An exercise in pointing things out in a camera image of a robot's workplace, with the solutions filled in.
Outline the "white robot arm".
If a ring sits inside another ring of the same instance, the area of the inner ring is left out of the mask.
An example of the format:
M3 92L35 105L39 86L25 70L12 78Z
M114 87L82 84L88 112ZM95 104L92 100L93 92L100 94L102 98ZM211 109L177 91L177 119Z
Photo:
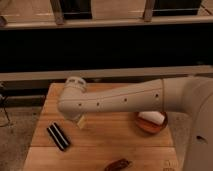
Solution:
M192 125L182 171L213 171L213 78L163 78L88 92L84 79L70 77L57 108L71 121L97 112L185 113L191 117Z

